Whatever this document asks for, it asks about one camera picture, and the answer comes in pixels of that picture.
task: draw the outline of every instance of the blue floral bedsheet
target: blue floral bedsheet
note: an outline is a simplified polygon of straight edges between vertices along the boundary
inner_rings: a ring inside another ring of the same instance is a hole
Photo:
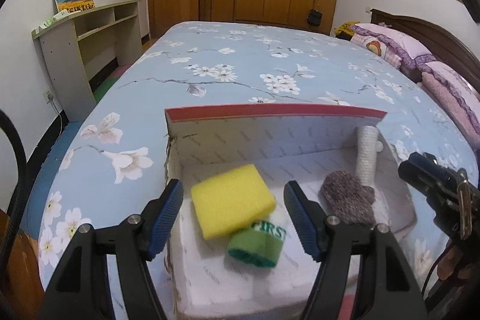
[[[388,112],[379,128],[399,160],[413,151],[465,167],[475,156],[450,118],[420,88],[348,41],[285,28],[183,22],[172,27],[109,90],[73,140],[50,190],[39,238],[44,287],[75,230],[118,224],[165,185],[164,109],[228,103],[329,103]],[[419,283],[445,248],[425,198],[410,189],[418,223],[401,243]],[[172,315],[163,254],[149,265]],[[114,259],[109,258],[114,270]],[[118,274],[110,271],[119,319],[126,318]]]

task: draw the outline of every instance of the headboard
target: headboard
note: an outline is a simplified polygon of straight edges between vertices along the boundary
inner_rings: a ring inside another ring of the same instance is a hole
[[[412,16],[395,16],[372,9],[371,23],[385,22],[392,29],[404,32],[420,41],[443,63],[462,75],[480,92],[480,61],[462,41],[444,28]]]

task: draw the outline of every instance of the wall socket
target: wall socket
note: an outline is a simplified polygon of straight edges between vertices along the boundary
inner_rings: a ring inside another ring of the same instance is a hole
[[[54,96],[53,91],[52,90],[45,90],[45,92],[43,93],[43,98],[45,98],[46,103],[50,102],[49,95],[51,95],[53,97]]]

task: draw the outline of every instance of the metal screw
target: metal screw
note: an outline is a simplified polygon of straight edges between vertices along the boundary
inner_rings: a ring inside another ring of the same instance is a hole
[[[328,216],[327,223],[329,223],[331,226],[337,226],[340,224],[340,219],[337,216]]]
[[[127,221],[128,224],[132,224],[133,226],[135,224],[138,224],[142,220],[142,217],[140,214],[132,214],[131,216],[128,217]]]
[[[382,234],[386,234],[390,230],[387,224],[378,224],[377,229]]]
[[[86,234],[90,230],[90,224],[82,224],[78,227],[78,232],[81,234]]]

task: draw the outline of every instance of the yellow sponge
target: yellow sponge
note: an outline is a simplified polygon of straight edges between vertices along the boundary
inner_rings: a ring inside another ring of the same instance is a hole
[[[276,206],[275,198],[253,164],[194,185],[191,197],[205,239],[247,227]]]

